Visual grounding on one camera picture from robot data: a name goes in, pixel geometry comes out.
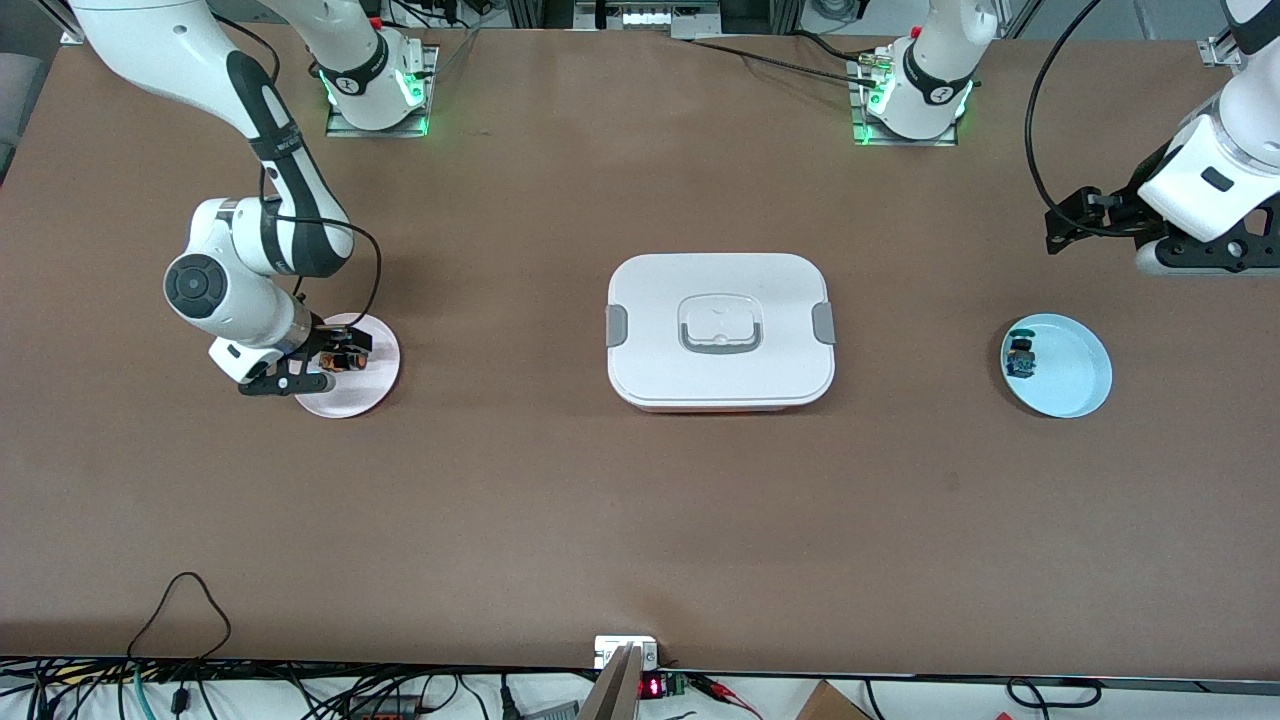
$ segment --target green led light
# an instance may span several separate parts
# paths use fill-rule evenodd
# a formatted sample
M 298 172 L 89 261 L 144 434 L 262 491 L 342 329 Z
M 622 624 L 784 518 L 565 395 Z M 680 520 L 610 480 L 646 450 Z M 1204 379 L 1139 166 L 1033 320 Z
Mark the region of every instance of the green led light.
M 338 101 L 333 99 L 333 87 L 329 86 L 329 78 L 324 77 L 324 70 L 319 70 L 320 85 L 324 86 L 324 94 L 329 96 L 329 104 L 338 106 Z
M 396 70 L 396 83 L 399 85 L 406 102 L 410 105 L 422 104 L 422 81 Z
M 973 92 L 973 82 L 965 86 L 964 91 L 960 92 L 960 105 L 956 106 L 956 119 L 964 114 L 964 104 L 969 101 L 969 94 Z

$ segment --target gray latch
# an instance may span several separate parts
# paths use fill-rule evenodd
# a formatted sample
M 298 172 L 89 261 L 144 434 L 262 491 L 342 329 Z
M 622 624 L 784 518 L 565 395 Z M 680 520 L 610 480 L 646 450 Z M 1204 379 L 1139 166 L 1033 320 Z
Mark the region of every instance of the gray latch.
M 604 306 L 604 347 L 617 347 L 627 341 L 627 309 L 621 305 Z
M 813 337 L 823 345 L 836 345 L 836 322 L 831 318 L 831 302 L 813 306 Z

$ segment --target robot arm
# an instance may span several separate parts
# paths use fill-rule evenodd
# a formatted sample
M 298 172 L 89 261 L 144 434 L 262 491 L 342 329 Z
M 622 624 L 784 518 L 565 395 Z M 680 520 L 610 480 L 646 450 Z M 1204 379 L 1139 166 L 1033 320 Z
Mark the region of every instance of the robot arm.
M 335 68 L 334 77 L 360 78 L 358 87 L 342 95 L 353 124 L 357 119 L 370 127 L 394 124 L 413 109 L 412 96 L 399 91 L 401 55 L 390 53 L 393 46 L 407 53 L 410 44 L 398 41 L 398 33 L 392 38 L 375 33 L 362 13 L 355 22 L 356 3 L 273 0 L 270 5 L 292 15 L 317 59 Z M 218 337 L 209 354 L 242 392 L 329 389 L 326 375 L 265 377 L 289 357 L 369 351 L 367 336 L 323 325 L 268 279 L 329 277 L 351 255 L 353 238 L 340 224 L 346 213 L 266 72 L 227 38 L 204 0 L 73 0 L 73 9 L 111 70 L 234 127 L 278 192 L 273 199 L 207 200 L 197 208 L 187 249 L 165 274 L 169 305 Z
M 877 51 L 891 60 L 877 78 L 879 100 L 867 106 L 868 113 L 910 140 L 946 132 L 963 111 L 973 72 L 996 37 L 997 24 L 993 0 L 929 0 L 918 35 Z
M 1111 195 L 1085 187 L 1075 224 L 1134 237 L 1148 274 L 1280 273 L 1280 0 L 1224 0 L 1243 69 Z M 1267 217 L 1261 232 L 1245 218 Z M 1110 219 L 1110 224 L 1103 224 Z M 1088 232 L 1046 214 L 1048 251 Z

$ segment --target red wire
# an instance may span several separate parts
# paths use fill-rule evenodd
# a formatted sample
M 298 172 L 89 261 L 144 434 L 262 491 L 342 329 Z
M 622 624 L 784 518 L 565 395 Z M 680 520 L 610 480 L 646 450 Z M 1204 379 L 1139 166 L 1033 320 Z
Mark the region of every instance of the red wire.
M 742 710 L 750 712 L 751 715 L 755 715 L 755 720 L 764 720 L 764 717 L 760 716 L 760 714 L 756 712 L 755 708 L 748 705 L 746 701 L 744 701 L 742 698 L 737 696 L 730 696 L 726 700 L 728 700 L 728 703 L 732 705 L 733 707 L 741 707 Z

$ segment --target brown table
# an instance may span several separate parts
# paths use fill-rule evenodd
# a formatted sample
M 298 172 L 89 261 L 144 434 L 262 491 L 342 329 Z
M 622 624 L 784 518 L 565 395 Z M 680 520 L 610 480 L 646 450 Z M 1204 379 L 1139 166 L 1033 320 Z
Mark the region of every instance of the brown table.
M 351 421 L 241 397 L 160 278 L 198 201 L 253 192 L 250 151 L 63 50 L 0 191 L 0 652 L 120 652 L 193 569 L 232 656 L 582 665 L 645 632 L 686 667 L 1280 679 L 1280 283 L 1140 277 L 1128 241 L 1044 254 L 1043 44 L 991 49 L 960 147 L 877 149 L 838 83 L 643 32 L 484 32 L 428 138 L 325 140 L 301 44 L 264 33 L 385 247 L 399 384 Z M 1187 42 L 1069 45 L 1050 187 L 1119 187 L 1225 77 Z M 813 260 L 826 397 L 620 400 L 605 286 L 662 251 Z M 371 269 L 361 247 L 310 304 L 357 309 Z M 1036 311 L 1107 343 L 1098 413 L 1005 391 L 998 336 Z M 142 651 L 215 628 L 186 588 Z

